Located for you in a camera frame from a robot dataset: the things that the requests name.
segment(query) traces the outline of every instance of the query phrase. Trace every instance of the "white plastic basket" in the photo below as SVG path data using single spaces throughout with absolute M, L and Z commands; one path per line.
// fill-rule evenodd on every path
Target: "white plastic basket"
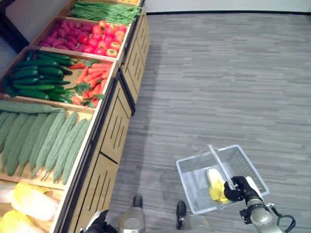
M 176 165 L 191 211 L 196 215 L 224 209 L 233 203 L 214 201 L 209 196 L 207 170 L 211 168 L 220 172 L 231 189 L 234 187 L 231 177 L 250 176 L 263 196 L 269 194 L 268 186 L 238 145 L 218 150 L 209 145 L 197 155 L 177 160 Z

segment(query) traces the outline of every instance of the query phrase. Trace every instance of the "black cable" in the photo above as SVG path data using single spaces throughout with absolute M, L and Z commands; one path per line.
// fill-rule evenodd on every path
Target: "black cable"
M 280 214 L 275 207 L 271 207 L 272 211 L 275 213 L 275 215 L 278 217 L 277 218 L 277 225 L 279 226 L 280 224 L 280 220 L 282 218 L 290 218 L 292 220 L 292 222 L 290 223 L 289 227 L 285 230 L 285 233 L 291 232 L 291 230 L 296 226 L 296 220 L 293 216 L 291 215 L 282 215 Z

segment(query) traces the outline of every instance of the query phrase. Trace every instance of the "gray carpet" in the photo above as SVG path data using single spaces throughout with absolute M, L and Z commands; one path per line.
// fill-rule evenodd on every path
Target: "gray carpet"
M 151 46 L 110 209 L 139 192 L 149 230 L 173 228 L 186 200 L 176 160 L 239 144 L 293 233 L 311 232 L 311 18 L 148 16 Z M 219 233 L 254 233 L 239 210 L 207 214 Z

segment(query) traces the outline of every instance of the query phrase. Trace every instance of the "white wall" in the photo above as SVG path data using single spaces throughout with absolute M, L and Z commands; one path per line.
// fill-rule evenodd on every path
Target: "white wall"
M 311 0 L 146 0 L 147 12 L 170 11 L 293 11 L 309 12 Z

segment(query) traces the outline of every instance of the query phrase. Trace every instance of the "tomato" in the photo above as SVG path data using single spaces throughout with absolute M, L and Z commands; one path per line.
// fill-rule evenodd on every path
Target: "tomato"
M 106 28 L 104 32 L 105 36 L 110 36 L 112 38 L 115 37 L 115 33 L 116 33 L 116 30 L 111 27 Z
M 99 21 L 98 25 L 101 26 L 102 28 L 105 28 L 107 23 L 105 20 L 101 20 L 101 21 Z
M 100 41 L 100 40 L 102 40 L 102 34 L 93 33 L 93 34 L 92 34 L 92 39 L 97 40 L 97 41 Z
M 93 48 L 97 48 L 97 44 L 98 44 L 98 41 L 95 39 L 90 39 L 88 41 L 88 45 L 92 46 Z
M 120 36 L 120 35 L 117 35 L 115 36 L 115 38 L 113 39 L 114 42 L 117 42 L 119 44 L 122 44 L 122 41 L 123 41 L 123 36 Z
M 118 56 L 118 52 L 114 49 L 108 49 L 106 52 L 106 55 L 108 57 L 117 57 Z
M 90 45 L 86 45 L 84 48 L 83 48 L 83 52 L 87 52 L 87 53 L 93 53 L 94 52 L 94 48 Z
M 110 44 L 110 43 L 113 42 L 113 38 L 110 37 L 110 36 L 105 36 L 104 39 L 103 39 L 103 41 L 107 41 L 107 42 L 109 42 L 109 44 Z
M 98 33 L 98 34 L 102 34 L 102 28 L 99 25 L 94 25 L 93 26 L 93 33 Z
M 87 45 L 89 37 L 87 35 L 79 35 L 77 40 L 80 44 Z
M 124 31 L 116 31 L 115 36 L 120 35 L 122 37 L 125 36 L 125 32 Z
M 97 47 L 107 50 L 110 47 L 110 43 L 108 41 L 101 40 L 100 42 L 98 42 Z
M 102 48 L 96 48 L 94 50 L 94 54 L 100 55 L 100 56 L 105 56 L 106 55 L 106 50 Z
M 120 50 L 120 47 L 121 47 L 121 45 L 118 44 L 117 42 L 112 42 L 112 43 L 110 44 L 110 48 L 111 48 L 111 49 L 114 49 L 114 50 L 116 50 L 116 51 L 119 51 L 119 50 Z
M 117 26 L 117 31 L 122 31 L 122 32 L 126 32 L 127 27 L 124 24 L 119 24 Z

